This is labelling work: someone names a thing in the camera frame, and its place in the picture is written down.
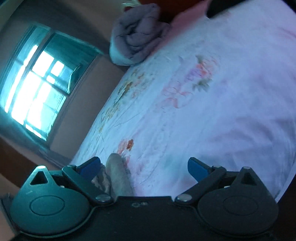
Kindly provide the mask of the window with frame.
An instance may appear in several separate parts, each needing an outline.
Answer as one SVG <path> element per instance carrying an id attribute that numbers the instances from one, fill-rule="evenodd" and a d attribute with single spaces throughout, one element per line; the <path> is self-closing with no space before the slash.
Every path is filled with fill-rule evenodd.
<path id="1" fill-rule="evenodd" d="M 31 25 L 1 76 L 1 107 L 27 131 L 46 141 L 65 101 L 101 55 L 86 42 Z"/>

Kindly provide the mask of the red white headboard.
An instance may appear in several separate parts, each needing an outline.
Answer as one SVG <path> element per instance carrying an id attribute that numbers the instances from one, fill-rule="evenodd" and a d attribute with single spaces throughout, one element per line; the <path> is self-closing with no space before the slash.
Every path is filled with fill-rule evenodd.
<path id="1" fill-rule="evenodd" d="M 156 4 L 160 8 L 159 20 L 162 22 L 170 23 L 180 13 L 198 6 L 202 11 L 206 11 L 212 1 L 202 0 L 142 0 L 142 1 L 125 1 L 122 4 L 122 11 L 128 11 L 131 8 L 144 4 Z"/>

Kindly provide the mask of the black cloth on bed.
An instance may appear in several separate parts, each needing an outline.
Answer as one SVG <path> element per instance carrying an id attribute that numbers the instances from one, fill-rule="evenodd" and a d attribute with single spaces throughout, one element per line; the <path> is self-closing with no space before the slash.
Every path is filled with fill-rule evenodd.
<path id="1" fill-rule="evenodd" d="M 243 1 L 244 0 L 212 0 L 207 8 L 206 16 L 208 18 L 212 18 L 224 10 L 236 6 Z"/>

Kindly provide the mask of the rolled grey blue quilt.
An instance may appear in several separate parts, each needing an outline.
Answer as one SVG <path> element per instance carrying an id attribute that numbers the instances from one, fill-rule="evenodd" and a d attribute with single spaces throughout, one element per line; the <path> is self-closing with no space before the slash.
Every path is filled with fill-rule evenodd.
<path id="1" fill-rule="evenodd" d="M 136 65 L 154 51 L 170 29 L 159 15 L 160 7 L 151 3 L 132 7 L 115 21 L 109 48 L 114 64 Z"/>

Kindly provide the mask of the pink floral bed sheet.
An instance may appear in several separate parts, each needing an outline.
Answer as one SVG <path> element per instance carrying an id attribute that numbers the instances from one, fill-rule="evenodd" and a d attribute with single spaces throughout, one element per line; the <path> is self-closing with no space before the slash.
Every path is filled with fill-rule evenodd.
<path id="1" fill-rule="evenodd" d="M 279 200 L 295 174 L 295 12 L 245 1 L 207 18 L 193 8 L 129 68 L 72 160 L 120 154 L 137 196 L 195 184 L 195 157 L 251 167 Z"/>

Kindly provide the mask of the grey pants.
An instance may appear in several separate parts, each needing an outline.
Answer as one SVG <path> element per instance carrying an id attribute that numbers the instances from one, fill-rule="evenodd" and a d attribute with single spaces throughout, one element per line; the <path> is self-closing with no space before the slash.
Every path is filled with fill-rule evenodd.
<path id="1" fill-rule="evenodd" d="M 106 164 L 101 164 L 98 174 L 91 182 L 113 199 L 118 196 L 134 196 L 127 169 L 119 154 L 112 153 Z"/>

